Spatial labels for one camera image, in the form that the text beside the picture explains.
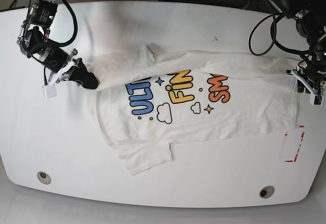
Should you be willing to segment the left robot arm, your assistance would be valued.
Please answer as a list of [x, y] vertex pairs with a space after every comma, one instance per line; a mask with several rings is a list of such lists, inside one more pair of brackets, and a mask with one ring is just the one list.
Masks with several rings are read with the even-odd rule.
[[[309, 92], [318, 104], [325, 88], [325, 0], [265, 0], [273, 22], [270, 27], [272, 44], [301, 57], [291, 72], [298, 81], [298, 92]], [[282, 18], [294, 19], [299, 35], [306, 39], [305, 51], [286, 48], [276, 40], [277, 24]]]

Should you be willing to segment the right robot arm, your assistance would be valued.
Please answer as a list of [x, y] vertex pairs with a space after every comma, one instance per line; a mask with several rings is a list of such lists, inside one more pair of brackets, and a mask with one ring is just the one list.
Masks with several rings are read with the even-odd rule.
[[[67, 8], [73, 22], [72, 37], [66, 42], [57, 42], [49, 37], [59, 1]], [[78, 51], [73, 49], [71, 53], [67, 53], [63, 50], [76, 39], [77, 31], [76, 15], [66, 0], [36, 0], [29, 5], [17, 44], [27, 58], [33, 58], [43, 65], [44, 71], [50, 71], [51, 78], [43, 77], [45, 90], [61, 81], [73, 81], [90, 90], [98, 87], [96, 76], [87, 70], [81, 58], [75, 58]]]

